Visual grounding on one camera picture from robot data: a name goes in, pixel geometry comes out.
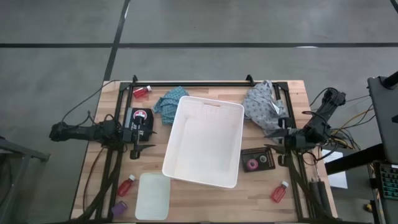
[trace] gray concrete floor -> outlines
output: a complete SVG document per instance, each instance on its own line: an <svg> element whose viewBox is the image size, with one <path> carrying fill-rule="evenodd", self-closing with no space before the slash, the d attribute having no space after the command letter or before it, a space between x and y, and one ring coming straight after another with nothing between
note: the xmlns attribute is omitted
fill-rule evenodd
<svg viewBox="0 0 398 224"><path fill-rule="evenodd" d="M1 43L112 43L123 0L0 1ZM132 0L121 42L396 42L388 0ZM0 48L0 135L51 153L29 167L17 222L68 219L87 142L55 143L51 125L100 87L111 49ZM366 79L397 70L398 48L119 49L112 79L305 80L308 97L332 86L347 99L368 94ZM67 119L95 112L98 96ZM339 108L340 126L370 100ZM362 148L379 143L375 121L351 130ZM339 216L368 222L360 198L336 198Z"/></svg>

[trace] white plastic tray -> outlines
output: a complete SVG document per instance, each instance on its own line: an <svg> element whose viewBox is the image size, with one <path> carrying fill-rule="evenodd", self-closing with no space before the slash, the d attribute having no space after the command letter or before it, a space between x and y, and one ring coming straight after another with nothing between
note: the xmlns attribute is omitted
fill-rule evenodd
<svg viewBox="0 0 398 224"><path fill-rule="evenodd" d="M161 173L144 173L139 178L136 205L138 220L165 220L169 214L170 178Z"/></svg>
<svg viewBox="0 0 398 224"><path fill-rule="evenodd" d="M200 184L235 187L243 116L243 106L236 103L181 97L163 174Z"/></svg>

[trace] purple bottle cap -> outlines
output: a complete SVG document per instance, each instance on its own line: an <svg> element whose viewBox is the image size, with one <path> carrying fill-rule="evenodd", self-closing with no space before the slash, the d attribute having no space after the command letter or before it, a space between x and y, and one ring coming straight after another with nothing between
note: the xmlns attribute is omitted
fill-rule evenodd
<svg viewBox="0 0 398 224"><path fill-rule="evenodd" d="M124 211L127 210L127 205L123 201L118 202L114 207L112 208L112 213L115 217L118 217L123 214Z"/></svg>

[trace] blue patterned cloth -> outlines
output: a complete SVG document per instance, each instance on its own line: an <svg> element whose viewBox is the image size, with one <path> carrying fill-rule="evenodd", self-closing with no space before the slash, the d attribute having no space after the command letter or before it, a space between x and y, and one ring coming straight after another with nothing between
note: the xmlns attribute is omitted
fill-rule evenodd
<svg viewBox="0 0 398 224"><path fill-rule="evenodd" d="M163 124L173 124L178 103L183 96L189 96L189 94L179 86L168 91L163 97L160 97L154 106L154 111L162 115Z"/></svg>

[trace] keyboard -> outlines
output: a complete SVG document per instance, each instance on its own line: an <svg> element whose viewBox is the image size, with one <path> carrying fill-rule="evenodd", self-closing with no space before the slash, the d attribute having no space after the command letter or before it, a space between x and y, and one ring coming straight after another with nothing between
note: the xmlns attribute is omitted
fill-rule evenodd
<svg viewBox="0 0 398 224"><path fill-rule="evenodd" d="M381 165L379 170L384 198L398 200L398 169Z"/></svg>

